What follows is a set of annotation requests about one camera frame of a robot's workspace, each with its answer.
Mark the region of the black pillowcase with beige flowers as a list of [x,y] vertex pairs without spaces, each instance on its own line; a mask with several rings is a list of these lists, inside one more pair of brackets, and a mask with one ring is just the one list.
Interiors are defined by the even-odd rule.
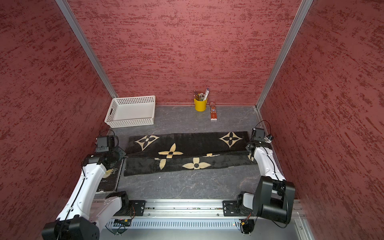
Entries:
[[132,136],[124,176],[255,165],[248,132]]

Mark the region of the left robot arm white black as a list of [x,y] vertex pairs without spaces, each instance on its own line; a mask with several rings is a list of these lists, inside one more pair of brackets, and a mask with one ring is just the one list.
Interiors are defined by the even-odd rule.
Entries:
[[82,173],[66,206],[56,220],[45,224],[44,240],[98,240],[106,223],[115,215],[131,211],[125,191],[107,195],[104,203],[91,211],[98,186],[107,170],[119,163],[126,153],[120,148],[97,148],[82,163]]

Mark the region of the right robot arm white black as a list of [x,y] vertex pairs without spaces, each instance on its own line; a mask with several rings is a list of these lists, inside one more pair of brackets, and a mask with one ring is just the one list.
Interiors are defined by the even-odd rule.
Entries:
[[261,177],[255,193],[238,195],[237,211],[241,216],[260,217],[285,228],[291,221],[296,188],[279,170],[269,143],[251,141],[246,149],[258,164]]

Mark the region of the dark book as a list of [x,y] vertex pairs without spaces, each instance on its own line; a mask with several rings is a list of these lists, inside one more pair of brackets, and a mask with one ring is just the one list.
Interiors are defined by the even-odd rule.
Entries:
[[123,160],[119,161],[113,168],[106,171],[98,186],[97,194],[112,193],[117,190],[123,162]]

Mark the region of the red flat box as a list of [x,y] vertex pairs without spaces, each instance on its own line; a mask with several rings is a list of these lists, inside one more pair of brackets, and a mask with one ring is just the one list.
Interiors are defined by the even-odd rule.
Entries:
[[210,103],[210,112],[211,112],[211,121],[217,121],[218,120],[217,108],[214,102]]

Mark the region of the white perforated plastic basket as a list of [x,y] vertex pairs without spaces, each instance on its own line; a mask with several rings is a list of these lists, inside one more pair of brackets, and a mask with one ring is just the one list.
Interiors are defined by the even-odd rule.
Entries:
[[105,123],[112,129],[153,125],[155,108],[156,96],[114,98]]

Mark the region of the yellow pen cup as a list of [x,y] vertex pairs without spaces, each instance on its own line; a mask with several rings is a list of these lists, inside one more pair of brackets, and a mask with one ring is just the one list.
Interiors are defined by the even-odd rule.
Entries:
[[207,108],[207,100],[198,101],[197,99],[194,99],[194,104],[195,110],[198,112],[204,112]]

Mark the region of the pens in cup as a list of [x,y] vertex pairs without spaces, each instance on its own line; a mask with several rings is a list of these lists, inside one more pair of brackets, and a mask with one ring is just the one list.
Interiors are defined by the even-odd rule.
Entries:
[[204,102],[208,99],[209,93],[210,93],[209,88],[206,88],[206,90],[203,93],[197,93],[196,91],[194,91],[195,100]]

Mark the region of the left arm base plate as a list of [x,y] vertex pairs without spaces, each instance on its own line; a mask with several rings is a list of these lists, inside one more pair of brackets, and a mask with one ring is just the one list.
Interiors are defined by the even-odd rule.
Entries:
[[114,217],[142,217],[146,203],[145,200],[131,200],[129,203],[124,203],[122,208],[114,214]]

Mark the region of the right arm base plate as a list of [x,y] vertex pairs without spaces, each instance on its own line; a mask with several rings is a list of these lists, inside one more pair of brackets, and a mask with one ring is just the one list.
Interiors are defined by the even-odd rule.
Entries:
[[241,217],[245,218],[248,216],[260,217],[263,210],[259,206],[253,210],[253,203],[244,203],[243,201],[223,201],[223,211],[225,217]]

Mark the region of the aluminium front rail frame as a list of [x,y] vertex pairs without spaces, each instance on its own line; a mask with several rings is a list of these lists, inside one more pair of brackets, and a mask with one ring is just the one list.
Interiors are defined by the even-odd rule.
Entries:
[[[94,212],[105,199],[94,199]],[[115,236],[136,239],[147,230],[180,230],[181,239],[194,234],[209,238],[216,231],[216,239],[243,236],[257,240],[312,240],[314,235],[299,201],[294,201],[290,223],[280,228],[274,222],[260,217],[225,217],[224,200],[147,199],[142,217],[112,217],[102,228]]]

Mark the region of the right corner aluminium post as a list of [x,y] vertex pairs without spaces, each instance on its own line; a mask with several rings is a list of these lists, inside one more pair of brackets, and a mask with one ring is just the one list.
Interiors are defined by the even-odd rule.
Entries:
[[284,43],[282,45],[282,48],[278,54],[278,57],[275,61],[275,64],[272,68],[272,71],[266,81],[266,84],[262,90],[262,93],[257,101],[257,104],[256,104],[256,110],[258,112],[261,112],[261,108],[262,108],[262,105],[264,103],[264,101],[266,100],[267,98],[267,95],[280,71],[280,68],[282,67],[284,61],[285,61],[285,58],[287,57],[289,51],[290,51],[290,48],[304,22],[304,19],[311,7],[313,3],[313,0],[302,0],[299,8],[298,8],[298,11],[294,17],[294,20],[291,24],[291,27],[287,33],[287,36],[284,40]]

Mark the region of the corner aluminium post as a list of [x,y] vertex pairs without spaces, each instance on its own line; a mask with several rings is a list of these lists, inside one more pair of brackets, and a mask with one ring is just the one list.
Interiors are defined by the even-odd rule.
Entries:
[[290,48],[304,22],[304,19],[311,7],[313,3],[313,0],[302,0],[299,8],[298,8],[298,11],[294,17],[294,20],[291,24],[291,27],[287,33],[287,36],[284,40],[284,43],[282,45],[282,48],[278,54],[278,57],[275,61],[275,64],[272,68],[272,71],[266,81],[266,84],[262,90],[262,93],[257,101],[257,104],[256,104],[256,110],[258,112],[261,112],[261,108],[262,108],[262,105],[264,103],[264,101],[266,100],[267,98],[267,95],[280,71],[280,68],[282,67],[284,61],[285,61],[285,58],[287,57],[289,51],[290,51]]
[[116,90],[114,89],[111,81],[109,80],[104,68],[102,67],[102,64],[100,63],[97,55],[95,54],[93,48],[91,47],[84,31],[82,30],[78,20],[75,17],[75,14],[73,13],[68,1],[65,0],[55,0],[57,3],[60,11],[64,15],[66,21],[70,25],[72,31],[74,32],[76,38],[78,39],[79,43],[81,44],[82,48],[84,49],[86,55],[88,56],[90,62],[92,63],[94,69],[96,70],[97,74],[99,75],[100,79],[102,80],[104,86],[106,87],[108,93],[110,94],[111,98],[117,98],[118,94]]

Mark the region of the left corner aluminium post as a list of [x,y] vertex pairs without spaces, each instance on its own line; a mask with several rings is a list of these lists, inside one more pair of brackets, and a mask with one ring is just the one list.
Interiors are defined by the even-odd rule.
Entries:
[[102,80],[104,86],[106,87],[108,93],[110,94],[111,98],[117,98],[118,94],[116,90],[114,89],[111,81],[109,80],[104,68],[102,67],[102,64],[100,63],[97,55],[95,54],[93,48],[91,47],[84,31],[82,30],[78,20],[75,17],[75,14],[73,13],[68,1],[65,0],[55,0],[57,3],[60,11],[64,15],[66,21],[70,25],[72,31],[74,32],[76,38],[78,39],[79,43],[81,44],[82,48],[84,49],[86,55],[88,56],[90,62],[92,63],[94,69],[96,70],[97,74],[99,75],[100,79]]

